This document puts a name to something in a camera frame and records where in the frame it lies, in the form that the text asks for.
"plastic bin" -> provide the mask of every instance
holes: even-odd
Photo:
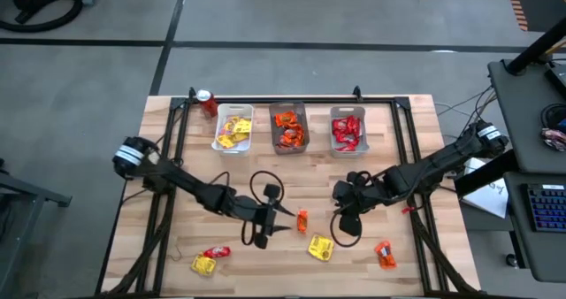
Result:
[[[354,152],[341,152],[336,150],[337,148],[341,148],[344,146],[342,143],[337,143],[336,139],[334,138],[333,134],[333,120],[335,119],[344,119],[349,116],[355,116],[361,120],[360,129],[362,131],[362,135],[360,136],[360,143],[356,147],[356,151]],[[361,155],[365,154],[369,149],[370,146],[368,145],[367,134],[365,133],[365,109],[362,107],[333,107],[330,109],[330,153],[333,157],[337,158],[353,158],[353,157],[360,157]]]
[[[279,138],[285,132],[284,127],[277,127],[275,124],[275,115],[280,113],[285,113],[293,111],[297,115],[297,121],[302,125],[304,129],[304,144],[300,147],[290,148],[290,149],[282,149],[277,146],[279,143]],[[297,154],[303,153],[310,142],[309,136],[309,126],[307,124],[307,112],[304,109],[304,103],[302,102],[280,102],[280,103],[272,103],[269,106],[269,115],[272,124],[272,143],[273,149],[275,153],[279,155],[286,155],[286,154]]]
[[[245,119],[252,120],[252,132],[249,133],[249,138],[242,142],[236,144],[233,148],[224,149],[222,145],[220,145],[216,139],[218,138],[218,134],[222,127],[226,123],[226,119],[231,116],[238,116]],[[236,157],[245,157],[249,153],[249,149],[251,148],[251,136],[253,133],[254,125],[254,107],[249,104],[221,104],[218,106],[218,122],[216,124],[216,133],[214,134],[214,142],[212,142],[212,148],[215,151],[218,151],[221,155],[226,156],[236,156]]]

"candy wrapper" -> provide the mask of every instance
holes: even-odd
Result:
[[[334,241],[315,234],[309,245],[309,253],[321,261],[329,261],[333,255]]]
[[[299,214],[297,215],[297,229],[299,232],[306,234],[307,233],[307,219],[309,214],[306,210],[299,210]]]
[[[279,144],[277,144],[280,148],[288,149],[300,147],[304,144],[304,128],[297,120],[297,115],[292,111],[275,115],[275,125],[285,128],[285,132],[279,137]]]
[[[362,136],[361,125],[361,120],[355,116],[349,116],[345,119],[334,119],[333,134],[336,142],[346,144],[336,150],[342,152],[356,151],[356,147],[360,143],[360,136]]]
[[[239,142],[249,138],[251,125],[250,119],[227,117],[216,141],[220,143],[224,149],[231,149]]]
[[[203,255],[208,258],[221,258],[230,256],[232,251],[229,247],[213,247],[206,250]]]
[[[391,244],[389,241],[381,242],[376,248],[375,252],[378,253],[379,265],[382,269],[395,269],[397,268],[397,263],[393,258],[393,253],[391,252]]]
[[[216,260],[205,257],[203,253],[198,254],[191,264],[193,271],[205,277],[210,277],[214,273],[214,268],[216,268]]]

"wooden tabletop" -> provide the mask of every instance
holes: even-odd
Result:
[[[409,96],[422,155],[444,146],[432,97]],[[140,136],[156,141],[164,132],[169,96],[148,99]],[[248,157],[221,157],[212,150],[216,121],[206,120],[200,109],[191,109],[183,153],[183,169],[208,181],[229,171],[230,186],[238,195],[250,196],[249,177],[255,171],[276,173],[285,184],[283,205],[292,212],[309,212],[306,235],[296,231],[296,219],[279,213],[276,223],[293,230],[278,232],[270,238],[267,249],[241,244],[241,222],[207,211],[195,199],[178,191],[175,201],[168,256],[164,269],[162,295],[176,296],[337,296],[337,295],[421,295],[417,256],[408,215],[402,214],[405,203],[378,206],[362,216],[363,237],[353,248],[336,246],[330,262],[317,261],[307,253],[313,234],[330,237],[329,222],[335,210],[331,198],[333,185],[344,180],[350,171],[378,173],[399,164],[390,107],[364,104],[369,152],[358,159],[330,156],[329,111],[331,104],[307,104],[310,145],[301,155],[277,156],[272,148],[267,105],[255,105],[253,137]],[[408,132],[403,125],[409,155]],[[273,182],[258,176],[256,192]],[[126,196],[141,189],[139,181],[126,187]],[[121,209],[103,290],[118,284],[142,251],[151,193],[129,200]],[[478,276],[470,251],[462,213],[454,193],[439,189],[432,195],[432,206],[440,244],[456,270],[478,288]],[[337,233],[343,243],[351,237]],[[374,252],[382,241],[390,241],[398,267],[382,270]],[[214,246],[229,246],[232,255],[217,260],[212,277],[201,277],[190,265],[200,251]],[[432,284],[438,288],[432,256],[427,252]],[[148,286],[153,280],[155,257],[149,265]]]

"keyboard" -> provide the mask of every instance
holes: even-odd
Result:
[[[566,189],[563,185],[523,184],[531,206],[532,229],[566,233]]]

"gray floor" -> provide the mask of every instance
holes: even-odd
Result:
[[[163,40],[176,0],[98,0],[67,27],[0,37]],[[48,18],[65,7],[46,10]],[[14,16],[7,0],[0,15]],[[179,41],[363,42],[524,46],[509,0],[186,0]],[[72,195],[46,207],[20,274],[21,293],[91,295],[123,182],[111,156],[135,134],[160,48],[0,45],[0,157],[15,176]],[[433,94],[455,104],[489,85],[486,65],[501,53],[173,49],[160,95],[189,87],[217,94]],[[472,112],[473,102],[460,107]],[[439,105],[438,111],[444,108]],[[497,105],[483,115],[505,132]],[[440,116],[446,142],[467,116]],[[564,285],[505,266],[505,234],[470,233],[482,288],[491,294],[559,298]]]

